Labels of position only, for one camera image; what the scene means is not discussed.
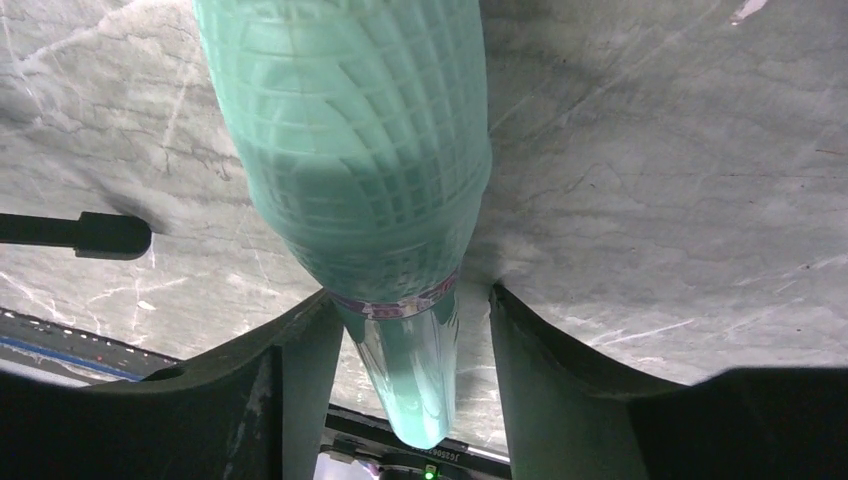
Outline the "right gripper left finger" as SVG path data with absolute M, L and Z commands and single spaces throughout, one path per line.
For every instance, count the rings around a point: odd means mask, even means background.
M 343 328 L 324 292 L 138 382 L 1 377 L 5 479 L 309 479 Z

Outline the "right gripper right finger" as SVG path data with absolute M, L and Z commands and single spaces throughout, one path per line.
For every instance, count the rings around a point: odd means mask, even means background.
M 502 285 L 490 293 L 516 479 L 843 479 L 847 371 L 743 367 L 687 386 L 557 329 Z

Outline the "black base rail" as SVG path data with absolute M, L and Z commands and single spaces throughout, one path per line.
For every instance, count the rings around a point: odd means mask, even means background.
M 1 309 L 1 363 L 14 372 L 66 385 L 114 380 L 139 381 L 179 360 L 93 332 Z M 422 479 L 510 479 L 509 458 L 447 439 L 429 450 L 409 447 L 390 432 L 384 419 L 330 405 L 318 457 L 319 471 L 352 455 L 352 471 L 377 479 L 399 471 L 401 462 L 425 466 Z

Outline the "small black tripod stand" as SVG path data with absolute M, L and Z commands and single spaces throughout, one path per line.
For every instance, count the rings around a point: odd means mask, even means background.
M 69 248 L 78 258 L 131 261 L 143 257 L 153 232 L 144 220 L 82 212 L 77 220 L 1 215 L 1 243 Z

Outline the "teal microphone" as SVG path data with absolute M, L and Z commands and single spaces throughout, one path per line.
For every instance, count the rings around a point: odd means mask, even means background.
M 338 308 L 397 437 L 455 417 L 456 287 L 492 149 L 475 1 L 197 1 L 266 223 Z

